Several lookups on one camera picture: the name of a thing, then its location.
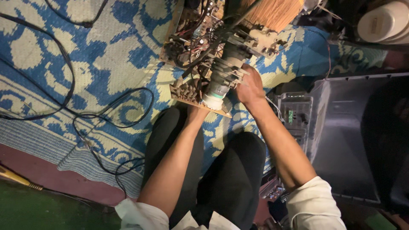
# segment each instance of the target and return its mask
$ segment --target left hand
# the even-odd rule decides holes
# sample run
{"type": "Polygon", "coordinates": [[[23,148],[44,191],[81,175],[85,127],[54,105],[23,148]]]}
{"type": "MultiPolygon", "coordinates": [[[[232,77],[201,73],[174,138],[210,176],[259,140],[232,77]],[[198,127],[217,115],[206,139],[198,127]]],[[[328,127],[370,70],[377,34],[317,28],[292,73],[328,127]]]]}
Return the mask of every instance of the left hand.
{"type": "Polygon", "coordinates": [[[186,124],[195,123],[201,126],[209,112],[209,110],[204,108],[189,106],[187,109],[186,124]]]}

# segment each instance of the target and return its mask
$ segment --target patterned mat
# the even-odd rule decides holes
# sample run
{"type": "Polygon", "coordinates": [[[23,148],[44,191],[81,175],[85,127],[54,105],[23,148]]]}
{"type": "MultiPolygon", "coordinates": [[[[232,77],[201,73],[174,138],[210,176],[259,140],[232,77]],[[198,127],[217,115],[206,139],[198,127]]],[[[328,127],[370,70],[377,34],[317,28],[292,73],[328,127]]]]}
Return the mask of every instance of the patterned mat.
{"type": "MultiPolygon", "coordinates": [[[[92,20],[102,0],[59,0],[51,4],[74,21],[92,20]]],[[[100,120],[81,120],[77,127],[87,135],[102,163],[114,170],[119,162],[143,157],[157,114],[174,102],[168,84],[182,73],[158,60],[171,14],[170,0],[109,0],[93,28],[67,23],[52,12],[43,0],[0,0],[0,12],[22,18],[51,32],[67,50],[74,67],[76,87],[68,106],[76,112],[98,112],[123,92],[141,86],[155,95],[152,110],[139,124],[118,129],[100,120]]],[[[325,41],[303,28],[288,26],[281,37],[289,46],[273,59],[252,58],[263,78],[265,91],[301,75],[316,76],[328,71],[325,41]]],[[[71,74],[57,45],[50,38],[22,25],[0,18],[0,55],[63,101],[71,84],[71,74]]],[[[381,66],[386,52],[331,46],[331,73],[355,72],[381,66]]],[[[140,117],[151,98],[135,93],[107,117],[126,124],[140,117]]],[[[224,144],[241,130],[260,135],[244,106],[230,94],[226,103],[233,118],[209,114],[203,125],[205,172],[224,144]]],[[[27,80],[0,63],[0,112],[29,117],[50,112],[58,106],[27,80]]],[[[61,111],[32,122],[0,120],[0,142],[73,170],[90,180],[116,186],[115,178],[102,171],[84,148],[72,126],[73,115],[61,111]]],[[[137,197],[144,167],[121,176],[128,195],[137,197]]]]}

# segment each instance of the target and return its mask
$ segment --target person's hand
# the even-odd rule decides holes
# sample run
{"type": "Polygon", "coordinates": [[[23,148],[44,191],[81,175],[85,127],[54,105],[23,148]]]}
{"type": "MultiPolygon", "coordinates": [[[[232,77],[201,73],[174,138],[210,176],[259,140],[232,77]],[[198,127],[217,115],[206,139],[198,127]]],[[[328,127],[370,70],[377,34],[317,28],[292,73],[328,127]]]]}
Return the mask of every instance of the person's hand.
{"type": "Polygon", "coordinates": [[[249,109],[250,107],[253,107],[253,105],[265,102],[263,82],[261,81],[261,76],[257,70],[250,65],[243,64],[241,68],[249,72],[250,75],[244,75],[244,83],[237,85],[236,94],[239,101],[249,109]]]}
{"type": "Polygon", "coordinates": [[[201,126],[209,112],[210,111],[207,109],[189,105],[187,109],[186,124],[196,124],[201,126]]]}

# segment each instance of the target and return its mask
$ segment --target black pants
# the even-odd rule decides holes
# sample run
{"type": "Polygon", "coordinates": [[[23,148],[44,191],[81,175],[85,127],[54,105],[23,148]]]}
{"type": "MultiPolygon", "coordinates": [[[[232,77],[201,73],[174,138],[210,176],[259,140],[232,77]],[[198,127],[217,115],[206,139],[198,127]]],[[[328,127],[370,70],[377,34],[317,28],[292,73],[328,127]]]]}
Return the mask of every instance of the black pants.
{"type": "MultiPolygon", "coordinates": [[[[146,146],[142,187],[183,128],[187,113],[171,107],[162,111],[153,125],[146,146]]],[[[250,229],[257,205],[265,163],[265,144],[255,134],[237,134],[199,181],[203,160],[203,130],[193,144],[180,197],[169,218],[173,228],[188,211],[199,225],[209,226],[213,211],[242,230],[250,229]]]]}

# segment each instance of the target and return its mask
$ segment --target circuit board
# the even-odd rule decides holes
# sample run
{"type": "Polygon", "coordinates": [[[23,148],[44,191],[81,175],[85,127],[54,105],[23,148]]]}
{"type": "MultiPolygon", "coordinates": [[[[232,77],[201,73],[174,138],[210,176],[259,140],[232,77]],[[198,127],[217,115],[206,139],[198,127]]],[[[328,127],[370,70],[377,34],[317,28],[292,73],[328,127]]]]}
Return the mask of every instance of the circuit board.
{"type": "MultiPolygon", "coordinates": [[[[180,67],[198,58],[214,40],[215,27],[223,21],[225,2],[221,0],[207,0],[199,6],[190,9],[184,6],[185,0],[179,0],[159,59],[167,64],[180,67]]],[[[222,55],[223,45],[211,52],[216,56],[222,55]]]]}

